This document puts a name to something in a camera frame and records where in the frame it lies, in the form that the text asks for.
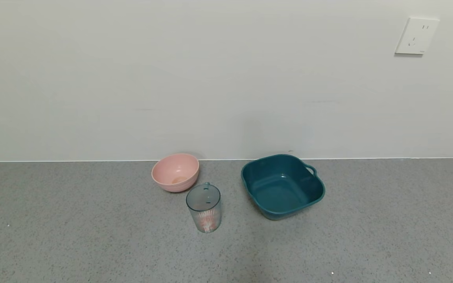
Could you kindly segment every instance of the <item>speckled surface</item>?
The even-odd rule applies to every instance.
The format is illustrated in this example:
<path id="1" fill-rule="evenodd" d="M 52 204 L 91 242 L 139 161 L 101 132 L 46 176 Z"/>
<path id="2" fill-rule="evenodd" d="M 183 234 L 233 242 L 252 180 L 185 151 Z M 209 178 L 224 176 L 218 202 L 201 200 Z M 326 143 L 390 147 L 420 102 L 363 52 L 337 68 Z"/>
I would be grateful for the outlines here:
<path id="1" fill-rule="evenodd" d="M 309 161 L 324 199 L 270 221 L 245 161 L 201 161 L 223 221 L 196 230 L 154 162 L 1 163 L 0 283 L 453 282 L 453 159 Z"/>

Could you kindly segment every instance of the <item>pink bowl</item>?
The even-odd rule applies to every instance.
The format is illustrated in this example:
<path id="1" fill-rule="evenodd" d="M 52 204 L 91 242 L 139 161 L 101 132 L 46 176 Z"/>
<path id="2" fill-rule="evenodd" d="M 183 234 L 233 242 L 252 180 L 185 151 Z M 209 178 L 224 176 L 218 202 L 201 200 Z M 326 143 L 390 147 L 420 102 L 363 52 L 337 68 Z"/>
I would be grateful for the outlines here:
<path id="1" fill-rule="evenodd" d="M 178 153 L 158 161 L 151 170 L 151 177 L 160 188 L 181 192 L 196 182 L 198 168 L 198 160 L 193 155 Z"/>

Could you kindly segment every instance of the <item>white wall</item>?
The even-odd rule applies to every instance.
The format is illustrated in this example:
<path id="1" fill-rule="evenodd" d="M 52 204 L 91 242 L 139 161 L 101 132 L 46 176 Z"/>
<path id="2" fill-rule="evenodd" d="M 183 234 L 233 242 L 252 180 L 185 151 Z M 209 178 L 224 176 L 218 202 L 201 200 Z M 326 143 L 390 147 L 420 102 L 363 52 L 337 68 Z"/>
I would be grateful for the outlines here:
<path id="1" fill-rule="evenodd" d="M 0 0 L 0 161 L 289 151 L 453 156 L 453 1 Z"/>

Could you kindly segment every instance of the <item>basin handle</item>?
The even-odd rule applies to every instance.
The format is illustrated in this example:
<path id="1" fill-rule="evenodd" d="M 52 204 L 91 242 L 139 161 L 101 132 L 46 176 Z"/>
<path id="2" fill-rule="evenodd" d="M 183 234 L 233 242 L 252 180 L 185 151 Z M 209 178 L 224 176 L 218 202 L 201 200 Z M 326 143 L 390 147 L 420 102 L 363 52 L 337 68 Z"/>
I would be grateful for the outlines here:
<path id="1" fill-rule="evenodd" d="M 305 165 L 305 167 L 307 167 L 307 168 L 309 168 L 309 169 L 312 170 L 312 174 L 313 174 L 314 176 L 317 176 L 317 175 L 318 175 L 318 171 L 316 170 L 316 168 L 313 168 L 313 167 L 312 167 L 311 165 L 309 165 L 309 164 L 305 164 L 305 163 L 304 163 L 304 165 Z"/>

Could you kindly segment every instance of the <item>bowl rim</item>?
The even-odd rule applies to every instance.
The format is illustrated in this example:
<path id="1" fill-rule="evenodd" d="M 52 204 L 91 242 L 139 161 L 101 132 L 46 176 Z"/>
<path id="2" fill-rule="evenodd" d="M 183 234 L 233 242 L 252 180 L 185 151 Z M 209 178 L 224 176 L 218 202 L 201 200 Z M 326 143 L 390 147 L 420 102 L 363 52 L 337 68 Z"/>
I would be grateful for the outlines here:
<path id="1" fill-rule="evenodd" d="M 303 165 L 304 167 L 307 168 L 307 166 L 306 166 L 307 164 L 306 164 L 306 163 L 304 163 L 300 158 L 297 158 L 296 156 L 293 156 L 293 155 L 291 155 L 291 154 L 274 154 L 274 155 L 271 155 L 271 156 L 266 156 L 266 157 L 263 157 L 263 158 L 255 159 L 255 160 L 252 160 L 252 161 L 246 163 L 246 165 L 244 165 L 244 166 L 242 167 L 242 170 L 241 170 L 241 179 L 242 179 L 242 182 L 244 183 L 244 188 L 246 189 L 246 192 L 247 192 L 248 195 L 251 197 L 251 199 L 254 201 L 254 203 L 255 203 L 262 211 L 264 211 L 264 212 L 266 212 L 266 213 L 271 213 L 272 215 L 278 215 L 278 216 L 281 216 L 281 215 L 291 215 L 292 213 L 295 213 L 295 212 L 300 211 L 300 210 L 302 210 L 302 209 L 304 209 L 304 208 L 307 208 L 307 207 L 309 207 L 309 206 L 311 206 L 311 205 L 313 205 L 313 204 L 316 204 L 317 202 L 319 202 L 319 201 L 324 197 L 324 195 L 325 195 L 325 193 L 326 193 L 326 188 L 325 188 L 324 183 L 321 181 L 321 179 L 318 177 L 317 174 L 314 175 L 314 174 L 310 173 L 311 175 L 313 175 L 314 177 L 316 177 L 316 179 L 318 179 L 318 181 L 319 181 L 319 182 L 321 183 L 321 185 L 322 185 L 322 195 L 321 195 L 318 199 L 316 199 L 315 201 L 311 201 L 311 202 L 309 202 L 309 203 L 307 203 L 307 204 L 304 204 L 303 206 L 300 206 L 300 207 L 298 207 L 298 208 L 293 208 L 293 209 L 291 209 L 291 210 L 289 210 L 289 211 L 283 211 L 283 212 L 280 212 L 280 211 L 271 211 L 271 210 L 269 210 L 269 209 L 264 208 L 264 206 L 262 206 L 262 205 L 258 202 L 257 198 L 254 197 L 254 195 L 252 195 L 252 193 L 251 193 L 250 190 L 248 189 L 248 184 L 247 184 L 246 180 L 244 179 L 244 169 L 245 169 L 248 165 L 250 165 L 251 163 L 258 162 L 258 161 L 261 161 L 261 160 L 267 159 L 267 158 L 272 158 L 272 157 L 275 157 L 275 156 L 289 156 L 289 157 L 291 157 L 291 158 L 293 158 L 293 159 L 297 159 L 298 161 L 300 161 L 300 163 L 302 163 L 302 165 Z"/>
<path id="2" fill-rule="evenodd" d="M 194 172 L 194 174 L 191 175 L 190 177 L 188 177 L 187 179 L 185 179 L 184 181 L 181 181 L 181 182 L 175 183 L 175 184 L 165 184 L 165 183 L 160 183 L 159 181 L 157 181 L 157 180 L 155 179 L 155 176 L 153 176 L 153 171 L 155 170 L 155 167 L 156 167 L 162 160 L 167 159 L 167 158 L 170 158 L 170 157 L 173 157 L 173 156 L 178 156 L 178 155 L 192 156 L 192 157 L 195 159 L 195 161 L 197 162 L 197 170 Z M 200 162 L 198 161 L 198 159 L 197 159 L 195 156 L 193 156 L 193 155 L 191 155 L 191 154 L 187 154 L 187 153 L 176 153 L 176 154 L 171 154 L 171 155 L 169 155 L 169 156 L 166 156 L 166 157 L 164 157 L 164 158 L 158 160 L 158 162 L 155 163 L 155 165 L 153 165 L 153 168 L 151 169 L 151 178 L 152 178 L 153 181 L 155 181 L 158 185 L 163 185 L 163 186 L 168 186 L 168 187 L 177 187 L 177 186 L 179 186 L 179 185 L 182 185 L 182 184 L 186 183 L 186 182 L 189 181 L 191 178 L 193 178 L 193 177 L 198 173 L 199 169 L 200 169 Z"/>

